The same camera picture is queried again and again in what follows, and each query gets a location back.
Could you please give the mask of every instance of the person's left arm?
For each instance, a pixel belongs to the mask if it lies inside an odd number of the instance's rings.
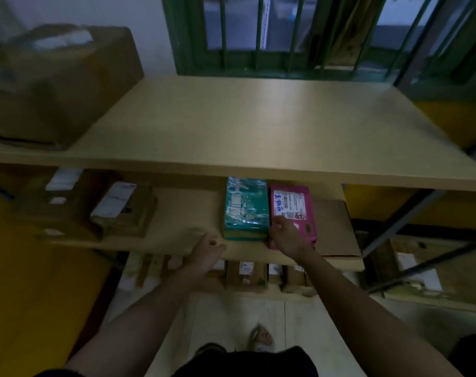
[[[65,366],[85,377],[143,377],[180,305],[219,260],[224,245],[205,234],[184,265],[115,318]]]

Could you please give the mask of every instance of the teal box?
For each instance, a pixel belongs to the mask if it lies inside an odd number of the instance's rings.
[[[270,226],[269,198],[266,180],[260,178],[227,179],[225,239],[262,241]]]

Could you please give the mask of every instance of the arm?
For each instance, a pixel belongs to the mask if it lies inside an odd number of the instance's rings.
[[[205,234],[179,270],[101,330],[66,368],[86,377],[143,377],[184,298],[223,250]]]
[[[461,377],[442,354],[313,251],[291,222],[276,216],[270,231],[281,252],[307,272],[367,375]]]

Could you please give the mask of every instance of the yellow wall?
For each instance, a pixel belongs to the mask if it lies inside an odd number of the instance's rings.
[[[476,104],[418,102],[417,106],[461,148],[476,142]],[[383,221],[414,192],[407,188],[348,185],[344,193],[352,218]],[[476,192],[449,192],[411,223],[476,229]]]
[[[110,263],[91,250],[37,240],[9,210],[0,199],[0,377],[28,377],[64,365]]]

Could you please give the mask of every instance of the pink box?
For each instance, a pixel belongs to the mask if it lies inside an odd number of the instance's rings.
[[[273,184],[270,191],[271,217],[283,215],[291,220],[297,230],[314,245],[316,226],[309,188],[307,186]],[[269,248],[277,249],[271,238]]]

